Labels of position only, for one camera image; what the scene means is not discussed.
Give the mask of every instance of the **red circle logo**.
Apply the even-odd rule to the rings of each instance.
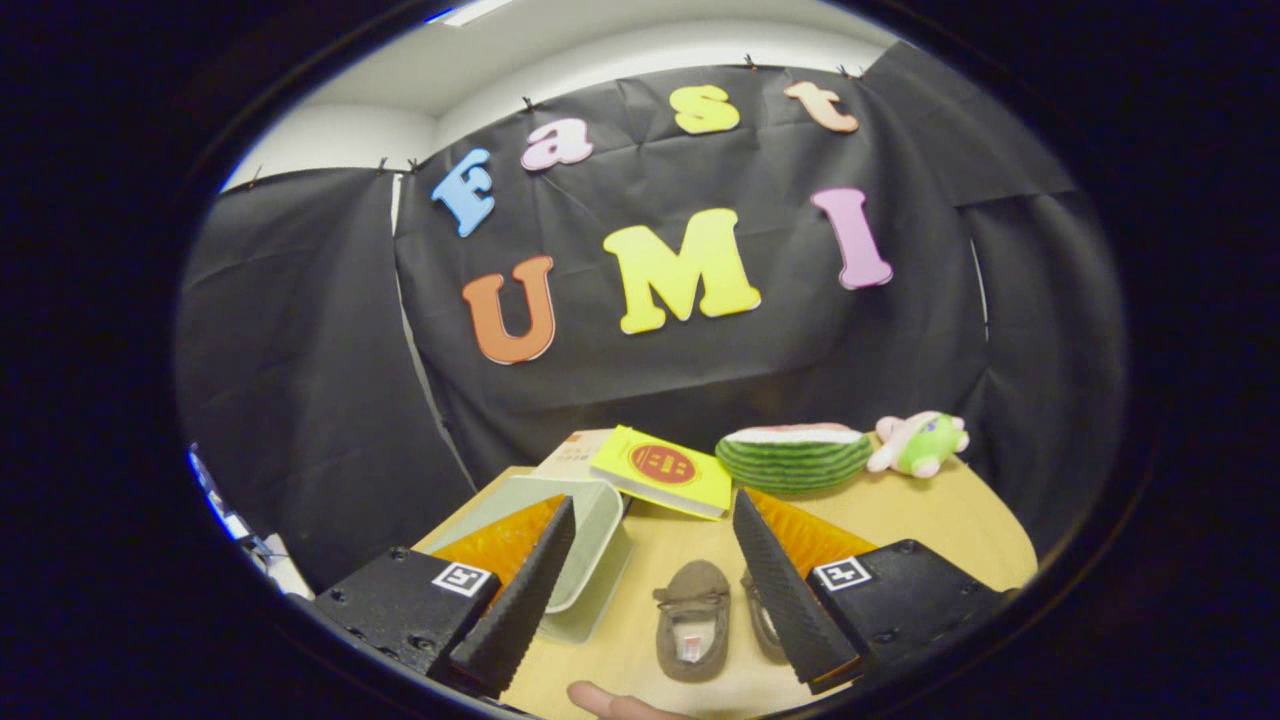
[[[631,466],[650,480],[678,486],[698,477],[687,455],[662,445],[641,445],[631,451]]]

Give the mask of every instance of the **foam letter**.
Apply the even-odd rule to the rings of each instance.
[[[493,178],[481,165],[489,161],[489,151],[476,147],[462,159],[449,174],[444,176],[440,184],[431,191],[431,200],[443,200],[444,205],[458,219],[458,237],[471,234],[480,220],[493,211],[493,197],[476,195],[493,188]]]
[[[529,150],[520,159],[520,164],[529,172],[544,170],[556,163],[581,163],[594,149],[586,141],[586,123],[577,118],[547,123],[530,133],[529,143]]]
[[[728,92],[714,85],[681,87],[671,94],[676,124],[689,135],[721,132],[737,127],[741,115],[728,104]]]
[[[840,272],[840,284],[849,290],[884,284],[893,278],[893,266],[881,259],[867,224],[863,202],[867,196],[851,187],[819,190],[810,201],[827,213],[836,229],[840,255],[845,269]]]
[[[471,306],[476,343],[485,357],[499,365],[512,365],[532,360],[552,346],[556,313],[552,310],[552,293],[547,286],[547,273],[550,269],[552,259],[539,255],[516,265],[511,272],[511,277],[525,284],[525,301],[529,304],[529,332],[522,337],[507,334],[507,327],[502,322],[502,305],[498,302],[502,275],[485,275],[462,288],[462,297]]]
[[[783,90],[787,97],[795,97],[809,110],[809,117],[819,126],[835,132],[854,132],[858,129],[858,118],[841,115],[836,111],[833,102],[840,101],[840,96],[829,90],[822,90],[817,85],[805,81],[797,82]]]
[[[751,287],[737,254],[733,225],[737,213],[728,209],[703,210],[689,219],[680,255],[672,252],[652,229],[635,225],[604,238],[604,250],[618,258],[627,314],[622,332],[655,331],[667,314],[653,304],[650,288],[681,320],[694,313],[694,296],[701,278],[703,301],[698,307],[716,318],[746,313],[760,306],[760,291]]]

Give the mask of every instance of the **black curtain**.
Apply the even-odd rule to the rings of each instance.
[[[815,123],[783,88],[812,81],[860,122]],[[741,114],[690,136],[676,88],[716,85]],[[520,163],[545,123],[581,118],[594,154],[539,173]],[[466,238],[431,192],[468,151],[492,154],[494,211]],[[884,286],[849,291],[810,196],[865,192]],[[698,211],[728,208],[749,313],[626,336],[612,232],[650,227],[680,251]],[[539,102],[453,143],[406,179],[396,255],[404,306],[445,423],[477,482],[536,462],[571,430],[634,425],[703,451],[755,424],[960,414],[964,454],[1037,551],[1092,501],[1108,471],[1124,395],[1115,273],[1087,199],[991,97],[899,44],[860,79],[817,70],[695,68],[603,83]],[[462,288],[498,273],[509,334],[530,324],[521,261],[549,255],[554,342],[499,365],[480,352]]]
[[[472,495],[404,340],[390,174],[310,170],[221,195],[177,332],[189,438],[227,502],[323,589]]]

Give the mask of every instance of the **letter m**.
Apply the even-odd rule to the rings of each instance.
[[[694,313],[699,278],[704,292],[698,307],[704,315],[716,318],[759,307],[760,291],[746,279],[735,224],[737,213],[724,208],[695,214],[685,228],[678,255],[645,225],[604,238],[604,250],[617,256],[622,273],[627,301],[622,332],[655,331],[667,322],[667,314],[654,306],[653,292],[681,322],[687,320]]]

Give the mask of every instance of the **book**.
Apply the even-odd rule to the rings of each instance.
[[[594,477],[648,502],[719,520],[733,480],[713,455],[618,425],[591,460]]]
[[[604,447],[604,441],[611,434],[613,428],[575,432],[534,468],[530,475],[552,480],[594,480],[591,459]]]

